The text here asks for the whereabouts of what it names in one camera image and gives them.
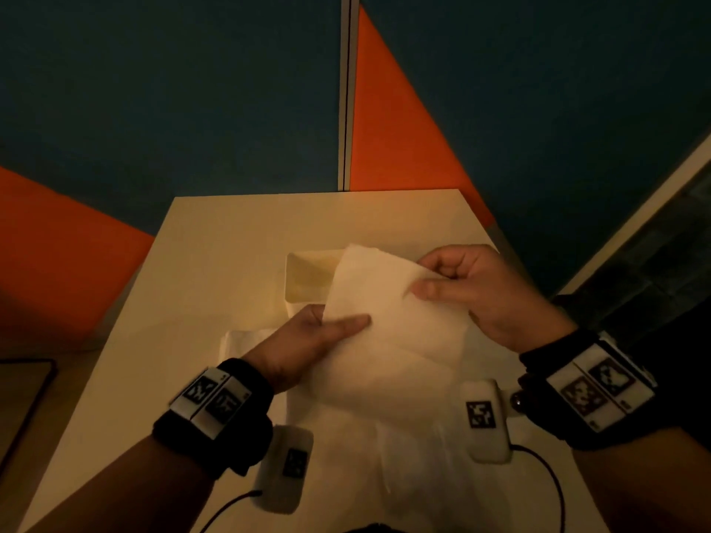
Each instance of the blue wall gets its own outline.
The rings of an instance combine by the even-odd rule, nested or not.
[[[363,4],[548,293],[711,123],[711,0]]]
[[[155,234],[337,189],[341,0],[2,0],[0,165]]]

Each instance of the wire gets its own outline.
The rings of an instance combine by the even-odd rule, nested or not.
[[[220,514],[222,514],[224,511],[226,511],[227,508],[229,508],[231,505],[234,505],[236,502],[242,501],[247,497],[258,497],[260,495],[262,495],[261,490],[252,490],[252,492],[247,492],[246,494],[238,495],[235,499],[228,501],[222,506],[220,510],[213,514],[213,517],[208,520],[208,523],[205,524],[205,527],[200,530],[200,533],[205,533],[208,530],[209,526],[211,526],[213,522],[218,519],[218,516],[220,516]]]
[[[558,492],[558,501],[560,501],[560,533],[565,533],[565,498],[563,497],[563,489],[560,487],[560,482],[558,477],[555,476],[553,468],[548,465],[548,462],[543,460],[540,454],[536,453],[534,450],[524,447],[523,445],[512,445],[511,450],[519,450],[522,453],[530,454],[536,460],[543,464],[550,473],[550,477],[553,479],[553,484],[555,484],[555,489]]]

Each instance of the orange wall panel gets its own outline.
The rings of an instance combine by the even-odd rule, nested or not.
[[[153,237],[0,168],[0,338],[81,342]]]
[[[484,227],[494,223],[362,7],[355,94],[351,190],[459,189]]]

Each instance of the forearm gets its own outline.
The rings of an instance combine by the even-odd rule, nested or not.
[[[51,511],[30,533],[189,532],[213,481],[147,437]]]
[[[711,531],[711,453],[682,429],[574,457],[614,533]]]

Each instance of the white cloth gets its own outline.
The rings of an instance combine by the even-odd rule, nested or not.
[[[472,324],[463,308],[410,294],[418,278],[441,277],[378,249],[348,247],[333,278],[324,320],[368,313],[373,322],[312,369],[304,384],[315,398],[405,429],[431,424]]]

